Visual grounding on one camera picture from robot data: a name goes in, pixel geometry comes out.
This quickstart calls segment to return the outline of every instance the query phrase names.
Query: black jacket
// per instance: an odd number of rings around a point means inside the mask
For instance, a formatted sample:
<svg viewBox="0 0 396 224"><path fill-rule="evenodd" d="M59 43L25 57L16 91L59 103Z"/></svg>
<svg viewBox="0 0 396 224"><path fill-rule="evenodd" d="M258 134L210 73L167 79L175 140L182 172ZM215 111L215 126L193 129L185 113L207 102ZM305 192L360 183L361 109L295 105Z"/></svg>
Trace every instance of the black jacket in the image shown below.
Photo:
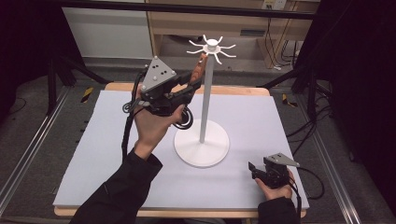
<svg viewBox="0 0 396 224"><path fill-rule="evenodd" d="M132 224L149 195L151 181L163 165L150 155L147 161L133 152L77 210L70 224ZM298 223L290 199L276 199L259 205L259 223Z"/></svg>

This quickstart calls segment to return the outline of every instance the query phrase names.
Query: metal bracket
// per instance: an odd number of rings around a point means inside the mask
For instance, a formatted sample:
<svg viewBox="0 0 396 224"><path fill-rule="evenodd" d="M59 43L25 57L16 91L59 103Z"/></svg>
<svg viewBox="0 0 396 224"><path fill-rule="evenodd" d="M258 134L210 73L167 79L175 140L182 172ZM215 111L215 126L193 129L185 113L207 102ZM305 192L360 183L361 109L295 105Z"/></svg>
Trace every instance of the metal bracket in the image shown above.
<svg viewBox="0 0 396 224"><path fill-rule="evenodd" d="M176 72L174 70L172 70L168 65L166 65L157 56L155 56L151 60L148 72L143 81L142 93L154 89L155 87L163 84L175 75Z"/></svg>
<svg viewBox="0 0 396 224"><path fill-rule="evenodd" d="M282 153L277 153L275 155L265 157L265 159L280 165L290 165L290 166L300 167L300 163L290 159L289 157L283 155Z"/></svg>

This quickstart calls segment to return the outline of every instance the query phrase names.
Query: handheld controller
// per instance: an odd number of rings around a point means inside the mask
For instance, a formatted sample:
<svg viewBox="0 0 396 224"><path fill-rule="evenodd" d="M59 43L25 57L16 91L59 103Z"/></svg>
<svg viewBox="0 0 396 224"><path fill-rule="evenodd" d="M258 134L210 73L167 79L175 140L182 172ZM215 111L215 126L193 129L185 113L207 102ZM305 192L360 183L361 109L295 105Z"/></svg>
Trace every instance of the handheld controller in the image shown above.
<svg viewBox="0 0 396 224"><path fill-rule="evenodd" d="M195 91L201 88L206 61L207 56L201 54L191 73L178 75L160 59L154 58L148 68L141 90L141 101L147 105L145 108L154 115L170 116L180 105L185 105L182 121L175 126L179 129L190 128L193 118L187 105L191 102ZM186 88L172 92L176 85L185 84L187 84Z"/></svg>
<svg viewBox="0 0 396 224"><path fill-rule="evenodd" d="M282 153L264 157L265 171L257 169L251 162L248 163L248 169L251 171L253 179L259 178L268 188L279 189L290 182L290 176L287 165L299 167L300 164L289 159Z"/></svg>

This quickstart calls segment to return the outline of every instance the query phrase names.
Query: human hand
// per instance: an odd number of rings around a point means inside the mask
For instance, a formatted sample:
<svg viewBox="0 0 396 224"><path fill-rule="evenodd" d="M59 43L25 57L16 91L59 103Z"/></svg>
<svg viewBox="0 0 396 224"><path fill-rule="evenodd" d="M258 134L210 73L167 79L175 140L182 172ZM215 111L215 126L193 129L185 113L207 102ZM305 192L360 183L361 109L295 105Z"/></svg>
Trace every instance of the human hand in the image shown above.
<svg viewBox="0 0 396 224"><path fill-rule="evenodd" d="M141 85L137 87L136 99L140 98ZM142 109L137 106L134 113ZM160 143L165 136L169 126L176 122L181 122L181 113L184 105L180 105L172 116L160 117L152 115L146 109L141 110L134 116L134 122L137 129L138 140L134 144L134 153L146 160L152 150Z"/></svg>
<svg viewBox="0 0 396 224"><path fill-rule="evenodd" d="M294 176L290 170L289 170L289 177L292 179L290 183L294 182ZM262 189L262 192L264 192L267 201L282 197L291 198L292 191L290 185L285 185L279 189L270 189L259 178L255 178L255 180L257 185L260 187L260 189Z"/></svg>

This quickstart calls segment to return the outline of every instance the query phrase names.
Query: yellow tape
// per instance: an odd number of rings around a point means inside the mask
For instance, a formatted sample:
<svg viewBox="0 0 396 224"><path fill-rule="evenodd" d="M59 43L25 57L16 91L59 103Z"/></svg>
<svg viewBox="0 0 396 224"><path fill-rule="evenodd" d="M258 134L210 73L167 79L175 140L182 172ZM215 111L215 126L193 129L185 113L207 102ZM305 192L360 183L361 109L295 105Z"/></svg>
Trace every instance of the yellow tape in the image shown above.
<svg viewBox="0 0 396 224"><path fill-rule="evenodd" d="M284 105L290 105L290 106L293 106L293 107L297 107L298 106L296 103L289 103L288 97L286 96L286 94L282 94L282 103Z"/></svg>
<svg viewBox="0 0 396 224"><path fill-rule="evenodd" d="M88 98L90 98L92 91L93 91L93 87L89 87L87 88L87 90L85 90L84 96L81 98L82 103L87 103Z"/></svg>

